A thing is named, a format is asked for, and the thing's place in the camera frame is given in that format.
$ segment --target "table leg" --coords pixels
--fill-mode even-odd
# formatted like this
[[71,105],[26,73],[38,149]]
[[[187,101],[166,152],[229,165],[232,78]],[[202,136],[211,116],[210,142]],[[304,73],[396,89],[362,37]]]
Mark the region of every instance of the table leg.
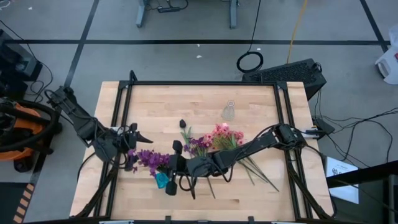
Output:
[[236,6],[238,5],[238,0],[230,0],[229,5],[229,20],[230,20],[230,29],[236,28]]
[[147,0],[138,0],[138,13],[137,13],[137,21],[136,25],[138,28],[142,27],[142,21],[144,19],[145,14],[145,6],[147,4]]

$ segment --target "orange vacuum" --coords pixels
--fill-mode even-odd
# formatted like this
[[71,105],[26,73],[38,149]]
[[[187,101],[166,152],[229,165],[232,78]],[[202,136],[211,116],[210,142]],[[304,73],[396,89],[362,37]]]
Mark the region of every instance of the orange vacuum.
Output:
[[53,150],[44,146],[44,140],[62,130],[57,115],[38,103],[0,98],[0,161],[14,161],[16,171],[27,172],[33,166],[34,151],[51,154]]

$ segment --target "yellow cable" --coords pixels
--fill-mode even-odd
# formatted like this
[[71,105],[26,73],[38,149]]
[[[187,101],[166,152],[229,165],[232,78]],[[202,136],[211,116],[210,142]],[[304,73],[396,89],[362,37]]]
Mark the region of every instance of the yellow cable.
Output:
[[298,20],[296,22],[296,25],[294,26],[293,36],[292,36],[292,40],[290,41],[289,54],[287,55],[286,63],[289,63],[290,54],[292,53],[292,48],[293,48],[294,37],[296,36],[297,27],[299,26],[301,18],[303,17],[305,8],[307,7],[307,3],[308,3],[308,0],[304,0],[303,8],[301,8],[300,15],[298,16]]

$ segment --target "white paper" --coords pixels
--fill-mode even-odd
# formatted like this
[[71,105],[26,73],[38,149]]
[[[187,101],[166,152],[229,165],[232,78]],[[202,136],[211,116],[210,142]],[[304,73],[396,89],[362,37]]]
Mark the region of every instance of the white paper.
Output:
[[[345,172],[351,172],[358,170],[356,166],[341,162],[337,159],[327,157],[326,159],[326,176],[330,177],[333,175],[344,174]],[[346,200],[348,202],[359,203],[358,189],[353,186],[335,187],[329,189],[331,196]]]

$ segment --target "concrete floor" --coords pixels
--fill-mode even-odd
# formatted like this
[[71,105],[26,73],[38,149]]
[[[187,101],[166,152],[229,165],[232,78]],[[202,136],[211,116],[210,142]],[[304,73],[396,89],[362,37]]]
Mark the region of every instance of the concrete floor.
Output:
[[[229,29],[228,3],[215,0],[189,0],[189,7],[178,13],[148,11],[145,24],[135,26],[137,1],[100,0],[88,39],[250,39],[257,1],[241,0],[238,27]],[[94,0],[12,1],[2,8],[0,19],[25,39],[79,40]],[[173,0],[175,5],[184,4]],[[395,0],[366,0],[384,40],[388,28],[398,23]],[[262,2],[255,39],[289,40],[303,0]],[[297,40],[377,40],[365,11],[357,0],[309,0]],[[54,74],[50,89],[63,85],[70,70],[77,44],[32,44],[36,57]],[[263,68],[285,63],[288,45],[254,45],[260,48]],[[140,80],[240,80],[235,64],[248,45],[85,45],[72,80],[78,101],[93,114],[101,82],[125,80],[131,69]],[[323,67],[328,81],[322,93],[322,114],[336,119],[367,117],[396,107],[398,88],[383,82],[374,62],[383,51],[378,45],[296,45],[290,61],[313,58]],[[246,65],[255,62],[247,60]],[[49,81],[42,70],[39,80]],[[310,101],[313,109],[316,99]],[[394,115],[377,119],[393,136],[398,134]],[[25,222],[67,218],[76,187],[76,173],[84,146],[71,126],[53,140],[55,152],[48,156],[30,203]],[[346,150],[349,131],[332,136]],[[351,154],[368,165],[385,162],[388,136],[373,124],[358,126]],[[319,141],[321,152],[340,159],[332,143]],[[393,142],[390,160],[398,159]],[[11,162],[0,163],[1,182],[28,182],[31,173],[19,174]],[[361,188],[382,199],[381,183],[362,184]],[[336,199],[338,217],[380,223],[382,208],[366,195],[360,204]]]

